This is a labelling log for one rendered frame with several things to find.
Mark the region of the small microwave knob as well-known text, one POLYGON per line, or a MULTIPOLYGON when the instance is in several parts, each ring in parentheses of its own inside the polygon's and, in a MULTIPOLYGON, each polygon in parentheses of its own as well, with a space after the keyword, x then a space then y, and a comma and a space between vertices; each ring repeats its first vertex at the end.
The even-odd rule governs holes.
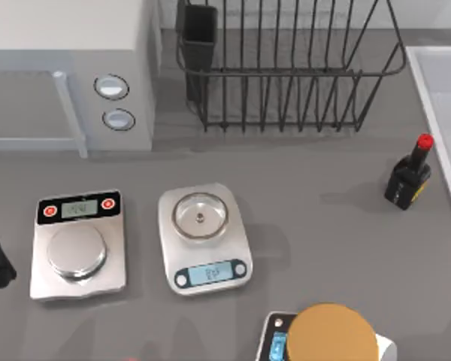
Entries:
POLYGON ((106 111, 101 118, 106 127, 118 132, 129 131, 135 126, 135 116, 122 108, 106 111))

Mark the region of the black cutlery holder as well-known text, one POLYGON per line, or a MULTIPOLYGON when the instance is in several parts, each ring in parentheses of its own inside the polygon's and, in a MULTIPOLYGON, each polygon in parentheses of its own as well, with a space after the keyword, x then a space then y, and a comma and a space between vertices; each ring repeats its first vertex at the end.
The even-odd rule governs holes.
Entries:
POLYGON ((176 32, 183 57, 187 100, 202 103, 216 45, 217 8, 177 0, 176 32))

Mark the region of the pale microwave oven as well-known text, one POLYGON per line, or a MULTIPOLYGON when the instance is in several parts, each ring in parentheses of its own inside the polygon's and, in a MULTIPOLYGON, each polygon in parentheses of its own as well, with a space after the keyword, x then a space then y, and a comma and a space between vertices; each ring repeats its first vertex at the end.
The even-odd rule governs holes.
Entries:
POLYGON ((0 151, 78 152, 54 71, 67 74, 88 155, 151 150, 161 52, 158 0, 0 0, 0 151), (94 90, 106 74, 126 80, 124 99, 94 90), (135 116, 129 131, 103 124, 116 108, 135 116))

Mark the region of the large microwave knob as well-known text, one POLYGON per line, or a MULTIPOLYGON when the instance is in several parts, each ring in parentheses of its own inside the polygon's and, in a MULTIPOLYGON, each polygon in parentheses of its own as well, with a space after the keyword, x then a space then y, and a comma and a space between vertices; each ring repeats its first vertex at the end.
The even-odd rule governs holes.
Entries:
POLYGON ((129 85, 118 75, 106 74, 95 79, 94 90, 104 99, 117 101, 129 94, 129 85))

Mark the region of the silver scale with red buttons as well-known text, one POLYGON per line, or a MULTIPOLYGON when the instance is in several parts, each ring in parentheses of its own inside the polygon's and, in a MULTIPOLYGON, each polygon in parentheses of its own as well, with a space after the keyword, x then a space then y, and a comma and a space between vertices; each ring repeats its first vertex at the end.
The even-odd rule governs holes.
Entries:
POLYGON ((119 190, 38 201, 29 296, 85 299, 127 284, 123 197, 119 190))

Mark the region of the scale with wooden round plate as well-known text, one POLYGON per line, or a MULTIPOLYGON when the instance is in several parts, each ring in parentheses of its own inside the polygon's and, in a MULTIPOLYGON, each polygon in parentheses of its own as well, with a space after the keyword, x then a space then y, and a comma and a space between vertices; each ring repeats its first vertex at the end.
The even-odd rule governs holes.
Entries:
POLYGON ((320 302, 295 313, 272 311, 255 361, 398 361, 398 348, 358 311, 320 302))

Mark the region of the black bottle with red cap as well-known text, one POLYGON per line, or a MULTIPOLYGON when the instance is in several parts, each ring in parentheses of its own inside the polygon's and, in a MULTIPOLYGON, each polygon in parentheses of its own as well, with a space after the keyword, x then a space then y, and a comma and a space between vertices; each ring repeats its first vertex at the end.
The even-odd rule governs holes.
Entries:
POLYGON ((433 145, 433 136, 422 133, 411 153, 400 159, 390 174, 384 197, 403 211, 417 200, 431 177, 426 160, 433 145))

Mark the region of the silver scale with blue display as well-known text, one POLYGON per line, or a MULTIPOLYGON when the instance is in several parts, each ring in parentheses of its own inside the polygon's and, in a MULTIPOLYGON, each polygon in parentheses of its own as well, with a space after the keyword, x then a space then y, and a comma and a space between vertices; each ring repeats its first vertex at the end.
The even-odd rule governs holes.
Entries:
POLYGON ((159 239, 169 287, 196 296, 241 287, 253 258, 238 203, 223 184, 168 190, 158 203, 159 239))

